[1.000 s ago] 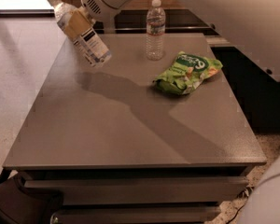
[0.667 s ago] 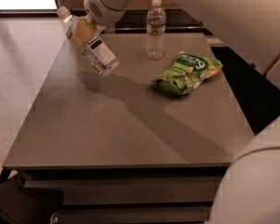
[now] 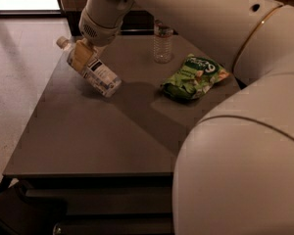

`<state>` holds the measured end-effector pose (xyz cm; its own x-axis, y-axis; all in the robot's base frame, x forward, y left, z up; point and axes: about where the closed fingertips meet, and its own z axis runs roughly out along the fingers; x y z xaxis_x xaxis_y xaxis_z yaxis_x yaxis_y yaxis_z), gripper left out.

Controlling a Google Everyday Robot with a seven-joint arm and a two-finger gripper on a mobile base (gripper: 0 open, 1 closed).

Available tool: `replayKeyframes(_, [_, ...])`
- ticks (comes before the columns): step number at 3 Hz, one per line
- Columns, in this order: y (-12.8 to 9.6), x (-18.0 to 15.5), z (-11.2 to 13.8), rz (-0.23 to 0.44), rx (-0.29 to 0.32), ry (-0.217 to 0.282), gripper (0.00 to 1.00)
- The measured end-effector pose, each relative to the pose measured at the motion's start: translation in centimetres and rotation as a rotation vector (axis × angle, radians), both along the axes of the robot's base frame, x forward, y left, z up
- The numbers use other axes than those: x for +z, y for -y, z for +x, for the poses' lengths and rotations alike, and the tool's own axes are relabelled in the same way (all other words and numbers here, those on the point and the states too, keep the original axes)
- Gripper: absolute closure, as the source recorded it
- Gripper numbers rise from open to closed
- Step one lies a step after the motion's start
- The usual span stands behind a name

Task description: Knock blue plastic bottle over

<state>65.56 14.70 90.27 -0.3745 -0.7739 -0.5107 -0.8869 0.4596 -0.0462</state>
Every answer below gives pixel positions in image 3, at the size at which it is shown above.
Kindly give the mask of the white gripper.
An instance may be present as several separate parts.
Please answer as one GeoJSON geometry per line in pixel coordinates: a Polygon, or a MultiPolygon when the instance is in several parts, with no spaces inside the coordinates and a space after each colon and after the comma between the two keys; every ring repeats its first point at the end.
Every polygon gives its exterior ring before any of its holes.
{"type": "Polygon", "coordinates": [[[72,66],[77,72],[97,56],[98,50],[94,46],[103,47],[111,44],[119,33],[123,24],[123,11],[107,7],[93,10],[84,8],[79,30],[84,37],[78,40],[73,50],[72,66]]]}

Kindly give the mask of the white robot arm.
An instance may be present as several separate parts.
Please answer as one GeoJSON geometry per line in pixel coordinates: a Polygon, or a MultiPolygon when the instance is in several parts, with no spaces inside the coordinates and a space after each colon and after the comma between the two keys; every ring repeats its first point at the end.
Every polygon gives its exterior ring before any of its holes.
{"type": "Polygon", "coordinates": [[[244,87],[177,156],[176,235],[294,235],[294,7],[274,0],[87,0],[87,39],[110,44],[130,6],[173,27],[244,87]]]}

